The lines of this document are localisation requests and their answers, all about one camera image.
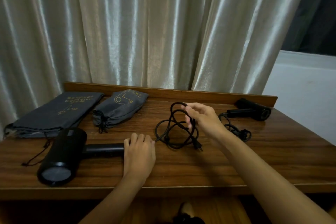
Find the black hair dryer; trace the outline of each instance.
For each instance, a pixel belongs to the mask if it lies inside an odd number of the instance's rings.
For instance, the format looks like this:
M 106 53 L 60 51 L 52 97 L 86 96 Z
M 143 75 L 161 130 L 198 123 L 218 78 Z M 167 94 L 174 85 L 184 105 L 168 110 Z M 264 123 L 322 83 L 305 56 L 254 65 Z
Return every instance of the black hair dryer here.
M 258 121 L 264 121 L 271 115 L 271 108 L 254 103 L 245 98 L 239 99 L 235 105 L 239 109 L 227 110 L 225 115 L 230 117 L 251 117 Z
M 61 130 L 37 171 L 43 184 L 60 186 L 71 181 L 83 158 L 124 155 L 123 143 L 87 144 L 87 134 L 80 128 Z

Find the person's foot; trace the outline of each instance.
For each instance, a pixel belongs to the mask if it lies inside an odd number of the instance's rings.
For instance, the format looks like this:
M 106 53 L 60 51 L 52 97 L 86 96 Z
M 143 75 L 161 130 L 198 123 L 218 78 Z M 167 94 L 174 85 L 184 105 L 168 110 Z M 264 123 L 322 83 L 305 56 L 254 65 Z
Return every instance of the person's foot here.
M 195 217 L 193 206 L 189 202 L 182 203 L 180 207 L 180 214 L 188 214 L 191 218 Z

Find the person's left hand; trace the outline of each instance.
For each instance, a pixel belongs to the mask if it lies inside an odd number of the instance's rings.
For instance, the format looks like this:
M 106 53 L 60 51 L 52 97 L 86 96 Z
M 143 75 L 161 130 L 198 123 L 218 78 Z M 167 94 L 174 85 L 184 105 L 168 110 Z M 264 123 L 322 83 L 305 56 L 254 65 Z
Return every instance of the person's left hand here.
M 148 135 L 133 133 L 124 140 L 124 148 L 124 177 L 139 179 L 144 184 L 156 160 L 155 142 Z

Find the forearm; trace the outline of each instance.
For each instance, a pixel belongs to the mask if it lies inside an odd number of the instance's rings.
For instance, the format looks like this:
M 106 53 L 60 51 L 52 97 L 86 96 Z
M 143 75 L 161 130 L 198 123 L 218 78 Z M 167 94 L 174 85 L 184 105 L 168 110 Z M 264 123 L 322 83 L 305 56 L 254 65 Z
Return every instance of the forearm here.
M 125 176 L 113 191 L 80 224 L 117 224 L 141 189 L 143 181 Z
M 272 223 L 336 223 L 233 134 L 218 142 Z

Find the gray drawstring bag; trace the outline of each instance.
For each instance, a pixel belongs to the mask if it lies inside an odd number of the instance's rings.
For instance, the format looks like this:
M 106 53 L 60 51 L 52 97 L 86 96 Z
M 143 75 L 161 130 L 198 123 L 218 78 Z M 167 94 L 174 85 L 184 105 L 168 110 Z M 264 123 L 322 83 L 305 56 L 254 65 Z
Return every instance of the gray drawstring bag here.
M 4 135 L 9 134 L 7 130 L 14 130 L 15 135 L 22 138 L 55 137 L 64 128 L 78 126 L 103 95 L 96 92 L 64 92 L 7 125 Z
M 136 90 L 115 92 L 93 110 L 93 123 L 99 133 L 130 119 L 146 102 L 148 94 Z

